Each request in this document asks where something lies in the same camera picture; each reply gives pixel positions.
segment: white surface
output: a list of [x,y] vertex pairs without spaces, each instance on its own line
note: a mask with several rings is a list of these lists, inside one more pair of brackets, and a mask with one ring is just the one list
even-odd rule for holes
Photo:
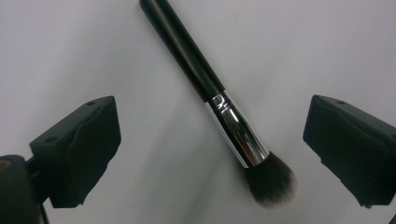
[[86,202],[51,223],[389,223],[360,207],[303,142],[313,94],[396,125],[395,1],[182,1],[171,5],[266,144],[297,201],[254,203],[241,169],[137,1],[0,2],[0,152],[114,95],[122,143]]

